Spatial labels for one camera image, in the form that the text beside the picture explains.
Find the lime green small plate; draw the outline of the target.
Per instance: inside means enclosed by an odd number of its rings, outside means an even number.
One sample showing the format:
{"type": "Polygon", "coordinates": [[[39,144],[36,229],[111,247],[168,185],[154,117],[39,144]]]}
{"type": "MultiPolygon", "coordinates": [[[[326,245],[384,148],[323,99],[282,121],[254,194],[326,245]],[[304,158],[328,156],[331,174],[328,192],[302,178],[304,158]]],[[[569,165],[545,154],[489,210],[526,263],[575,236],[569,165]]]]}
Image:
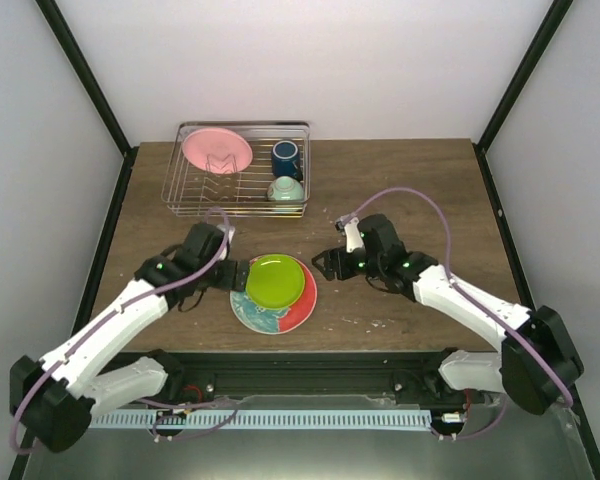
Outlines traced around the lime green small plate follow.
{"type": "Polygon", "coordinates": [[[260,307],[288,307],[300,298],[304,287],[304,272],[293,257],[266,254],[251,261],[246,293],[260,307]]]}

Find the red plate underneath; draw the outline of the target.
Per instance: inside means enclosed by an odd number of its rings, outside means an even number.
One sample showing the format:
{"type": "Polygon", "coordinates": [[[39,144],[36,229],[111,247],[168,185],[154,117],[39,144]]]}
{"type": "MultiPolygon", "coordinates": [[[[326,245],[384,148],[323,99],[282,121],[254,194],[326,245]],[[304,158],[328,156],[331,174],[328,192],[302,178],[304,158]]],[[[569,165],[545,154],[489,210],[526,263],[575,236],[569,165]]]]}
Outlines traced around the red plate underneath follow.
{"type": "Polygon", "coordinates": [[[305,323],[314,312],[318,300],[317,283],[308,267],[299,259],[288,256],[304,275],[302,294],[282,308],[265,308],[252,300],[247,292],[231,292],[229,302],[235,317],[249,330],[264,335],[289,333],[305,323]]]}

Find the green floral bowl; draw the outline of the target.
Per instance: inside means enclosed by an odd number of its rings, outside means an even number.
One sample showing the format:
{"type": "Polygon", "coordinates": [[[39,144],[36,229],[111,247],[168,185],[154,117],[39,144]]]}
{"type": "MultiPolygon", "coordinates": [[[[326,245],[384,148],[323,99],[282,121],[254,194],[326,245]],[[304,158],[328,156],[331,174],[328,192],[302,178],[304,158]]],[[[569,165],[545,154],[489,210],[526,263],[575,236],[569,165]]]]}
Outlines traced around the green floral bowl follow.
{"type": "Polygon", "coordinates": [[[266,199],[283,207],[299,208],[304,201],[304,188],[298,180],[280,176],[269,184],[266,199]]]}

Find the dark blue mug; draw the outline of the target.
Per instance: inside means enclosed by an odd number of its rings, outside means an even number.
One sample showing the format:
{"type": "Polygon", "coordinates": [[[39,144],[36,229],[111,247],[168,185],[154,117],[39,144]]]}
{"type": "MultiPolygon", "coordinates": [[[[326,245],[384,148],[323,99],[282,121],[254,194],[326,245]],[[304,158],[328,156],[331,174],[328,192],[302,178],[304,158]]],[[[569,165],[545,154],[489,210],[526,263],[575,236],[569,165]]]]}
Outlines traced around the dark blue mug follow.
{"type": "Polygon", "coordinates": [[[275,177],[288,176],[299,182],[303,180],[300,151],[291,140],[280,140],[271,150],[271,168],[275,177]]]}

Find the pink plate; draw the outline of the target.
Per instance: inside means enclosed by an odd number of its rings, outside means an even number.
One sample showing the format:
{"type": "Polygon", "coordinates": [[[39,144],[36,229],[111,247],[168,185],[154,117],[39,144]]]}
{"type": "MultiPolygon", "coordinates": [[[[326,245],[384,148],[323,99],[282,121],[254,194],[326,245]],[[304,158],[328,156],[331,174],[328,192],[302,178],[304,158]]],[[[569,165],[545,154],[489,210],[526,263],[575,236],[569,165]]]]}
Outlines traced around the pink plate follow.
{"type": "Polygon", "coordinates": [[[239,134],[219,127],[196,130],[181,143],[186,160],[194,167],[215,175],[231,175],[249,167],[253,151],[239,134]]]}

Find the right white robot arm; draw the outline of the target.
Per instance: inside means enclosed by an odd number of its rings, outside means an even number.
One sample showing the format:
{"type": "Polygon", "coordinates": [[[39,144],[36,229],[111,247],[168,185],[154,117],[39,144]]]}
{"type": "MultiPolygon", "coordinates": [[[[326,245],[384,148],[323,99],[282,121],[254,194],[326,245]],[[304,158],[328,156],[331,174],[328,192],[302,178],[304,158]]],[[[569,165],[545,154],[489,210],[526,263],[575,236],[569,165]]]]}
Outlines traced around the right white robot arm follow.
{"type": "Polygon", "coordinates": [[[326,280],[379,280],[386,292],[446,315],[492,347],[491,352],[457,350],[444,358],[424,378],[431,400],[445,403],[465,389],[504,393],[533,415],[558,403],[572,404],[570,389],[584,365],[557,311],[499,299],[435,258],[408,250],[383,214],[342,217],[336,229],[344,245],[312,259],[326,280]]]}

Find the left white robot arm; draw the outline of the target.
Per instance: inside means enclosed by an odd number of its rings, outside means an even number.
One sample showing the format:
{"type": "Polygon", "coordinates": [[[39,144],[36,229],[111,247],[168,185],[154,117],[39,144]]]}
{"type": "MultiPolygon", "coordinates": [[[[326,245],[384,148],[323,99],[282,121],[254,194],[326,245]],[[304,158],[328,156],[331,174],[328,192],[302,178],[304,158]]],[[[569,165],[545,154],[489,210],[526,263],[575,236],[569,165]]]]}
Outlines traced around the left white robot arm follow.
{"type": "Polygon", "coordinates": [[[49,451],[73,446],[93,419],[139,401],[179,407],[184,369],[153,350],[133,363],[106,365],[139,333],[207,289],[240,292],[246,261],[229,257],[235,229],[228,222],[193,225],[186,239],[143,262],[119,296],[78,333],[34,360],[22,356],[10,369],[9,410],[49,451]]]}

